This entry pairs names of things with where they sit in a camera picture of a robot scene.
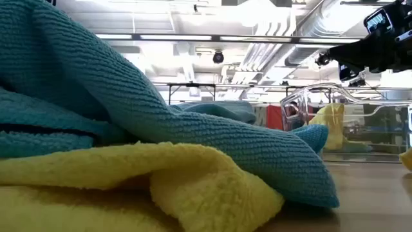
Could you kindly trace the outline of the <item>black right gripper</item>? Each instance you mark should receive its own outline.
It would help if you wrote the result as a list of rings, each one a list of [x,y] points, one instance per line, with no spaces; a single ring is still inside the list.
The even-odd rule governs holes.
[[[328,50],[328,57],[339,63],[339,80],[349,82],[348,86],[365,86],[359,72],[369,68],[380,73],[412,70],[412,0],[395,0],[395,38],[380,32],[350,44],[335,46]]]

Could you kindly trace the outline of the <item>clear plastic bin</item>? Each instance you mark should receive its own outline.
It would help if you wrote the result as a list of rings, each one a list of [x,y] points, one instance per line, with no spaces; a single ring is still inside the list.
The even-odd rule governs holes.
[[[342,148],[323,147],[323,160],[399,163],[399,155],[412,148],[412,88],[343,87],[334,83],[287,88],[281,100],[283,129],[310,125],[316,113],[330,103],[344,104],[344,137],[365,142],[373,150],[348,153]]]

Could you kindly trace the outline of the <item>orange red cloth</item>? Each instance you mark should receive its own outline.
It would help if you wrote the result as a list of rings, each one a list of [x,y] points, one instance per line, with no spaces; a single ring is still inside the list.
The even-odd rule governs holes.
[[[267,106],[267,128],[283,130],[282,113],[280,106]]]

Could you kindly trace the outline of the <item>leaf patterned curtain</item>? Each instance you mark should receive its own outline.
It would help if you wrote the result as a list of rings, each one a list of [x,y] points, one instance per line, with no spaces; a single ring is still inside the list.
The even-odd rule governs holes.
[[[256,126],[267,126],[267,107],[266,106],[254,106],[254,114],[256,116]]]

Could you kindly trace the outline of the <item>overhead light bar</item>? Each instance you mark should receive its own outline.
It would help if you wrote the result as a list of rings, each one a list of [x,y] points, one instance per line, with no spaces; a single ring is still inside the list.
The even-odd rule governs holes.
[[[108,41],[161,41],[161,42],[210,42],[210,43],[258,43],[258,44],[321,44],[340,45],[359,41],[351,37],[296,37],[257,35],[205,35],[205,34],[96,34]]]

